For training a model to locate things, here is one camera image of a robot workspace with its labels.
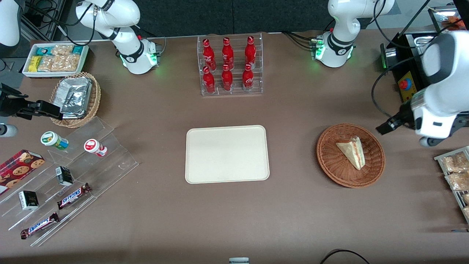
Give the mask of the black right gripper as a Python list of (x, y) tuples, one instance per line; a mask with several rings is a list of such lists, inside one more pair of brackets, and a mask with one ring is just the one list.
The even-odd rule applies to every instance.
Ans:
[(1, 83), (0, 96), (0, 116), (20, 117), (32, 120), (33, 116), (46, 116), (52, 119), (62, 120), (61, 108), (44, 100), (37, 100), (36, 103), (26, 100), (28, 95), (22, 94), (19, 90)]

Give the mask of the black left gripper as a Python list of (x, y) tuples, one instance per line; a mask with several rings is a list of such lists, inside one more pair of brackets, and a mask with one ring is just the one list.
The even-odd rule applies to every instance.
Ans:
[(381, 135), (385, 135), (402, 126), (410, 130), (415, 130), (415, 119), (411, 108), (411, 101), (403, 103), (394, 116), (376, 127), (376, 131)]

